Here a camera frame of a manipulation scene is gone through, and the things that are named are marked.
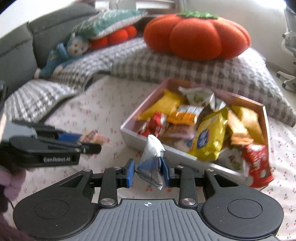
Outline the green leaf pattern cushion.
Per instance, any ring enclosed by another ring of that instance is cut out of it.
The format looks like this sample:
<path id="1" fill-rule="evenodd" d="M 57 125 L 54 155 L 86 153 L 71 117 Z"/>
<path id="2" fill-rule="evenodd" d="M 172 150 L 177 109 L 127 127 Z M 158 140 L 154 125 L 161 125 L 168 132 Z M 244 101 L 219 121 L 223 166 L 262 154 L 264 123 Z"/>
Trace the green leaf pattern cushion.
<path id="1" fill-rule="evenodd" d="M 136 9 L 112 9 L 100 12 L 76 25 L 72 32 L 76 36 L 97 40 L 122 28 L 131 26 L 147 15 L 147 11 Z"/>

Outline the grey sofa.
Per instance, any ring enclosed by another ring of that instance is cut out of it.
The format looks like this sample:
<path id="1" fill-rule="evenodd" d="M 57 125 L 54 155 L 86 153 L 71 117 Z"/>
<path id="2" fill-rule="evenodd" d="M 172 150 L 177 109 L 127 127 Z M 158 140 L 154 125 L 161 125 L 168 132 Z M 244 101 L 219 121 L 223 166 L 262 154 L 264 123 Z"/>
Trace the grey sofa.
<path id="1" fill-rule="evenodd" d="M 66 44 L 73 28 L 98 14 L 85 3 L 73 3 L 60 10 L 24 23 L 1 38 L 1 81 L 9 97 L 33 79 L 37 68 L 46 65 L 58 44 Z"/>

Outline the orange clear cake packet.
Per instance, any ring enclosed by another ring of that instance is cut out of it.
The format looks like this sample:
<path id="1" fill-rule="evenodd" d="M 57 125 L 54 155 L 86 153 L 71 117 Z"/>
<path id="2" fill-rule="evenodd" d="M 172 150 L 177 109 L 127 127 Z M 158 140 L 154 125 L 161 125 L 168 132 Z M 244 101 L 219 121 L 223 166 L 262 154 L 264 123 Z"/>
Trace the orange clear cake packet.
<path id="1" fill-rule="evenodd" d="M 174 125 L 195 125 L 204 110 L 203 106 L 181 105 L 176 111 L 166 117 L 166 121 Z"/>

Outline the white office chair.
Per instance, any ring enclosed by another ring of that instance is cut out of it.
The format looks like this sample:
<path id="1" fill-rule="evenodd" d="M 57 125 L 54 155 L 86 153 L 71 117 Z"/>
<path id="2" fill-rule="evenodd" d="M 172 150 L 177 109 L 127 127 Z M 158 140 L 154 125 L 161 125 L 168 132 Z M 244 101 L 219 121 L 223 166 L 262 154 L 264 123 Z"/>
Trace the white office chair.
<path id="1" fill-rule="evenodd" d="M 284 52 L 291 54 L 295 57 L 295 12 L 287 5 L 284 10 L 285 20 L 287 25 L 287 31 L 282 35 L 283 41 L 281 42 L 281 48 Z M 277 78 L 284 77 L 282 87 L 289 86 L 295 90 L 295 75 L 289 75 L 278 71 L 276 73 Z"/>

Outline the yellow snack packet in box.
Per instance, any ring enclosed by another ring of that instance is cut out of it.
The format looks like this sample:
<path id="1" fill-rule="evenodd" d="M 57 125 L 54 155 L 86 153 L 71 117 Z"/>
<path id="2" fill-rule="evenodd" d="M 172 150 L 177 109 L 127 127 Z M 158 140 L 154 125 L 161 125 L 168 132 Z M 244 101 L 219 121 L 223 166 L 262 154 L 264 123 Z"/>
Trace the yellow snack packet in box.
<path id="1" fill-rule="evenodd" d="M 160 112 L 165 115 L 170 115 L 178 109 L 180 105 L 187 103 L 183 95 L 173 93 L 167 89 L 163 90 L 163 96 L 150 108 L 144 111 L 137 120 L 149 120 L 153 117 L 155 112 Z"/>

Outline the grey checked pillow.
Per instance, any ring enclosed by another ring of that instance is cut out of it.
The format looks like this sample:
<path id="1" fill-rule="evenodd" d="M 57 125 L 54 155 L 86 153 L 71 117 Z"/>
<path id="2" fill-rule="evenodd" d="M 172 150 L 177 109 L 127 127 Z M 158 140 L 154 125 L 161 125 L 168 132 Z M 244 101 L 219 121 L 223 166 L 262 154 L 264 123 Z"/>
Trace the grey checked pillow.
<path id="1" fill-rule="evenodd" d="M 270 117 L 295 126 L 295 110 L 266 68 L 265 60 L 252 48 L 232 59 L 202 62 L 143 48 L 116 60 L 110 73 L 123 79 L 155 83 L 168 78 L 190 80 L 208 88 L 226 90 L 263 104 Z"/>

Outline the silver foil snack packet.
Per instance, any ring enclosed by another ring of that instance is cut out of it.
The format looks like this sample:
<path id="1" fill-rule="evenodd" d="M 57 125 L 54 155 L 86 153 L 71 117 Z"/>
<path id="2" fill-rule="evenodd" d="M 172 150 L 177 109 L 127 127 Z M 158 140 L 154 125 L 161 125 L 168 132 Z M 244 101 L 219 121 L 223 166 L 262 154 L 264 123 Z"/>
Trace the silver foil snack packet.
<path id="1" fill-rule="evenodd" d="M 154 135 L 148 135 L 144 152 L 136 173 L 142 180 L 162 190 L 164 181 L 161 172 L 165 148 Z"/>

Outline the orange pumpkin plush cushion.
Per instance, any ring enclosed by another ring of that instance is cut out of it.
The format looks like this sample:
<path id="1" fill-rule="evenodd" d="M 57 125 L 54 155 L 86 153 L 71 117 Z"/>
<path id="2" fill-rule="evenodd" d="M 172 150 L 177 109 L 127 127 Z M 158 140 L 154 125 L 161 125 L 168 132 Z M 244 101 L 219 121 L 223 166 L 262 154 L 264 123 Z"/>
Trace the orange pumpkin plush cushion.
<path id="1" fill-rule="evenodd" d="M 199 11 L 155 17 L 143 37 L 153 51 L 189 61 L 234 58 L 251 45 L 250 34 L 240 24 Z"/>

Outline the large yellow snack packet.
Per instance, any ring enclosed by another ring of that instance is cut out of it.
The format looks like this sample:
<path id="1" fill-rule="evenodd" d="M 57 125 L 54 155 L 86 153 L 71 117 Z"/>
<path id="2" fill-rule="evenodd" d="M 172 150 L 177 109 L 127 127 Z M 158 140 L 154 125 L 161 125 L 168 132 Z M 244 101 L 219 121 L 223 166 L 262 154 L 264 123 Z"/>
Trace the large yellow snack packet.
<path id="1" fill-rule="evenodd" d="M 263 133 L 258 121 L 258 114 L 252 109 L 243 106 L 232 105 L 231 109 L 243 123 L 255 144 L 264 145 Z"/>

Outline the yellow blue cracker packet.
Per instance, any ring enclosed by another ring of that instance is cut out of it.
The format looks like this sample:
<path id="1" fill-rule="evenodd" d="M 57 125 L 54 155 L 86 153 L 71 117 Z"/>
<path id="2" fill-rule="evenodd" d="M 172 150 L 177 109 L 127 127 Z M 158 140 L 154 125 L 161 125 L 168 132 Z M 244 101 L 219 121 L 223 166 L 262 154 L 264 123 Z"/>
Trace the yellow blue cracker packet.
<path id="1" fill-rule="evenodd" d="M 227 107 L 205 116 L 198 126 L 188 154 L 200 161 L 216 161 L 223 146 L 227 123 Z"/>

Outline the small orange plush cushion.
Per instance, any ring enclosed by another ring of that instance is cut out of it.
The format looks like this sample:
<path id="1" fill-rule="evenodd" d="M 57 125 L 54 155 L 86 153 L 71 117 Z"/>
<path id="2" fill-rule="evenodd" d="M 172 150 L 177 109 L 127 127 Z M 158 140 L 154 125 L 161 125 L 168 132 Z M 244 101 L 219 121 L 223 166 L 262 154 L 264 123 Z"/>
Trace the small orange plush cushion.
<path id="1" fill-rule="evenodd" d="M 98 50 L 109 46 L 121 44 L 137 36 L 137 29 L 134 26 L 128 26 L 119 29 L 101 39 L 90 40 L 89 50 Z"/>

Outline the white nut snack packet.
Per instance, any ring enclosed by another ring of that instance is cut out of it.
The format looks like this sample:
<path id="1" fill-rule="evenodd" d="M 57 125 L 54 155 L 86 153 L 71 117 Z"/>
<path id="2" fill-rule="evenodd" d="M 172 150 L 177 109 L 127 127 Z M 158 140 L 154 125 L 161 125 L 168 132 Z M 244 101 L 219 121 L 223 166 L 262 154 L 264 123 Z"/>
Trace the white nut snack packet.
<path id="1" fill-rule="evenodd" d="M 210 106 L 212 111 L 219 111 L 226 107 L 226 103 L 216 97 L 213 90 L 203 87 L 184 88 L 179 86 L 178 91 L 186 97 L 191 105 L 199 107 Z"/>

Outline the red snack packet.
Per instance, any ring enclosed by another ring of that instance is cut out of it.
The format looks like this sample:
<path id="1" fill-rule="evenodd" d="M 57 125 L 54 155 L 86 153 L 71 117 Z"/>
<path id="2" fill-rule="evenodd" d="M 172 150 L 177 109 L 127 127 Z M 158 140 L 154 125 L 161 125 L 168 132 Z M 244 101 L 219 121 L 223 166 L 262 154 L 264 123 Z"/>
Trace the red snack packet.
<path id="1" fill-rule="evenodd" d="M 138 134 L 145 137 L 148 137 L 148 135 L 154 135 L 158 138 L 164 134 L 168 126 L 167 115 L 156 111 L 150 120 L 142 125 Z"/>

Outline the small brown candy packet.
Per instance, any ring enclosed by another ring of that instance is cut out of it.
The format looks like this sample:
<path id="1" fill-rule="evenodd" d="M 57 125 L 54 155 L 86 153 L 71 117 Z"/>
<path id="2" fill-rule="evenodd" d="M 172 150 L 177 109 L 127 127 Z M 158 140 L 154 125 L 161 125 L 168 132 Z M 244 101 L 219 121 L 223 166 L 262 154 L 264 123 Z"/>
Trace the small brown candy packet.
<path id="1" fill-rule="evenodd" d="M 97 130 L 86 131 L 79 137 L 79 142 L 103 145 L 105 138 Z"/>

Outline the grey checked blanket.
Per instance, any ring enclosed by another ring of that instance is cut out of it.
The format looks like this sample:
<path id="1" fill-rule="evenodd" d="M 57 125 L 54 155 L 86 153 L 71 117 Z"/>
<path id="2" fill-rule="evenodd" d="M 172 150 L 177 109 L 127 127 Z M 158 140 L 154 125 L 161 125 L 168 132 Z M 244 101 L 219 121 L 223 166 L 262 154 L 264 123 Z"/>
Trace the grey checked blanket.
<path id="1" fill-rule="evenodd" d="M 10 121 L 44 120 L 62 101 L 84 92 L 95 75 L 109 74 L 115 63 L 146 46 L 135 38 L 86 54 L 48 80 L 30 80 L 8 97 L 4 114 Z"/>

